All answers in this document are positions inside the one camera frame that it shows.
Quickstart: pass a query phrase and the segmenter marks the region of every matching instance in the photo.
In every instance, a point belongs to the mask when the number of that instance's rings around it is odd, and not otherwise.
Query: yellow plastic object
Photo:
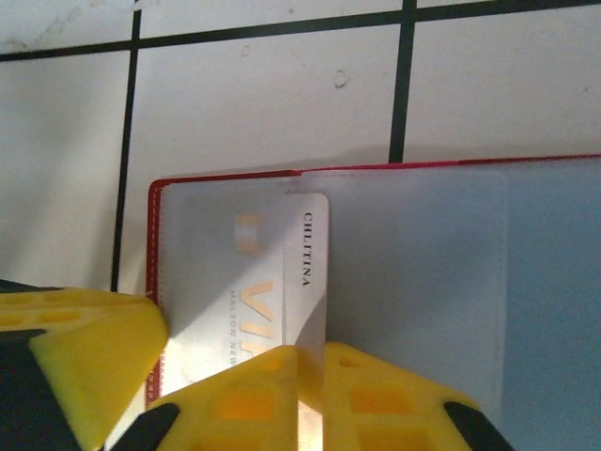
[[[477,409],[461,393],[347,345],[326,344],[326,451],[469,451],[446,401]]]
[[[151,300],[81,289],[0,296],[0,331],[26,329],[46,331],[29,349],[84,451],[102,447],[167,340]]]
[[[157,400],[176,422],[158,451],[296,451],[298,352],[281,346]]]

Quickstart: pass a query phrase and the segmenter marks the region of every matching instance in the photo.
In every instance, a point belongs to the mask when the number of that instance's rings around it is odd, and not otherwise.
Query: white tile
[[[601,8],[418,23],[408,161],[601,151]]]
[[[142,36],[174,35],[400,9],[403,0],[149,0]]]
[[[0,0],[0,54],[131,37],[132,0]]]
[[[442,7],[444,5],[460,5],[463,3],[477,3],[485,0],[417,0],[417,8]],[[505,0],[488,0],[490,2]]]
[[[120,289],[141,285],[153,179],[386,162],[399,31],[393,25],[142,51]]]
[[[128,62],[0,64],[0,278],[109,287]]]

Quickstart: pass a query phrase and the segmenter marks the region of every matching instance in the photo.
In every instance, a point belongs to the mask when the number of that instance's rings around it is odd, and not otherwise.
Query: credit card
[[[179,205],[162,223],[159,301],[171,337],[160,394],[281,344],[298,342],[318,355],[325,342],[326,197],[187,194]]]

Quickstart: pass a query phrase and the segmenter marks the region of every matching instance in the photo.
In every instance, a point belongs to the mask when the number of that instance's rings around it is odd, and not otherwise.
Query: grout
[[[142,11],[133,13],[131,43],[140,39]],[[125,100],[125,116],[123,119],[123,139],[121,142],[121,164],[119,167],[119,188],[116,199],[115,237],[113,241],[113,262],[111,266],[111,291],[119,286],[119,267],[121,262],[121,242],[123,239],[123,215],[125,213],[125,194],[127,192],[128,164],[130,161],[131,121],[133,118],[133,98],[138,70],[138,48],[132,46],[130,52],[130,68],[128,73],[128,89]]]
[[[413,18],[413,12],[415,12],[416,8],[417,0],[404,0],[403,11],[405,11],[410,18]],[[403,22],[403,24],[401,24],[401,32],[399,34],[398,57],[396,60],[393,125],[391,126],[391,142],[388,154],[389,163],[403,162],[414,37],[415,22]]]
[[[396,11],[310,19],[287,23],[268,23],[223,30],[160,36],[156,38],[140,39],[138,34],[138,39],[132,40],[37,50],[33,52],[0,54],[0,63],[80,54],[103,54],[125,50],[133,51],[136,49],[152,49],[223,40],[264,38],[270,36],[313,33],[317,31],[332,31],[392,24],[411,24],[469,17],[487,17],[548,9],[575,8],[601,5],[601,0],[489,0],[484,2],[444,5],[429,8],[408,8],[407,4],[411,4],[411,0],[405,0],[404,3],[403,9]]]
[[[418,8],[413,14],[415,22],[433,22],[600,4],[599,0],[488,0],[452,6]]]

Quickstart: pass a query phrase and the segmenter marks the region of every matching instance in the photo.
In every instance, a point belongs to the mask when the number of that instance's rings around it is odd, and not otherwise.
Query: red trim
[[[519,158],[483,158],[478,160],[451,160],[443,162],[417,162],[417,163],[383,163],[383,164],[364,164],[360,166],[331,166],[309,169],[302,172],[322,172],[322,171],[353,171],[353,170],[398,170],[398,169],[424,169],[428,167],[444,166],[467,166],[480,164],[501,164],[501,163],[528,163],[528,162],[548,162],[561,160],[583,160],[601,158],[601,153],[579,154],[579,155],[552,155],[546,157],[519,157]]]
[[[496,158],[480,160],[463,160],[448,162],[424,162],[424,163],[386,163],[386,164],[368,164],[355,166],[333,166],[310,169],[307,171],[272,171],[257,172],[250,174],[227,174],[219,176],[182,176],[169,179],[158,179],[152,182],[148,190],[148,233],[146,237],[146,295],[152,299],[158,306],[158,258],[159,258],[159,226],[162,189],[174,183],[190,183],[197,181],[218,181],[218,180],[236,180],[236,179],[266,179],[275,177],[298,177],[304,172],[323,172],[323,171],[347,171],[347,170],[398,170],[398,169],[418,169],[435,168],[444,166],[465,166],[476,164],[500,164],[500,163],[530,163],[547,162],[561,160],[581,160],[601,158],[600,154],[589,155],[557,155],[548,157],[527,157],[527,158]],[[162,356],[155,365],[152,373],[146,379],[146,406],[154,402],[161,391],[162,374]]]
[[[272,171],[257,172],[253,174],[228,174],[220,176],[197,176],[180,177],[169,179],[158,179],[150,184],[148,190],[148,230],[146,234],[146,295],[154,303],[161,307],[159,302],[159,227],[161,210],[161,193],[163,188],[174,183],[189,183],[196,181],[218,181],[234,179],[267,179],[275,177],[296,177],[299,171]],[[162,376],[163,356],[154,366],[150,375],[146,378],[145,404],[148,407],[161,396],[161,376]]]

